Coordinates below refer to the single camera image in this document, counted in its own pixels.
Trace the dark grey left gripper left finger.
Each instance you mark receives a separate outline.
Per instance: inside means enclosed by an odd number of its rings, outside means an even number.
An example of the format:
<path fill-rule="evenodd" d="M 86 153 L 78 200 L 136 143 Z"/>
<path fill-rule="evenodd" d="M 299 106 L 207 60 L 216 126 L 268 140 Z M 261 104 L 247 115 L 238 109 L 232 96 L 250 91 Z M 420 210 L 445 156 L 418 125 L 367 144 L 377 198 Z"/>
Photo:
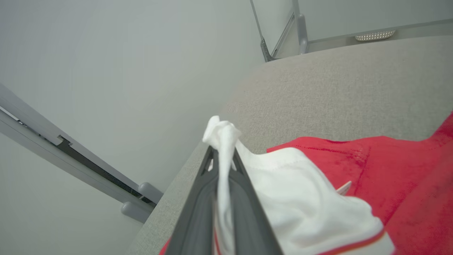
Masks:
<path fill-rule="evenodd" d="M 166 255 L 212 255 L 213 214 L 217 190 L 218 168 L 216 151 L 206 150 L 194 183 L 168 242 Z"/>

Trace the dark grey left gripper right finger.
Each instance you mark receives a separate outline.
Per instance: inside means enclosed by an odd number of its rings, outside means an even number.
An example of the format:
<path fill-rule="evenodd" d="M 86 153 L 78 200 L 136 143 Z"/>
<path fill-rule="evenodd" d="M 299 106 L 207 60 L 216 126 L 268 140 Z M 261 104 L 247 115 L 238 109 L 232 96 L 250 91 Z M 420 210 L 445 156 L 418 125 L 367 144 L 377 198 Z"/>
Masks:
<path fill-rule="evenodd" d="M 282 249 L 259 201 L 239 152 L 229 173 L 237 255 L 282 255 Z"/>

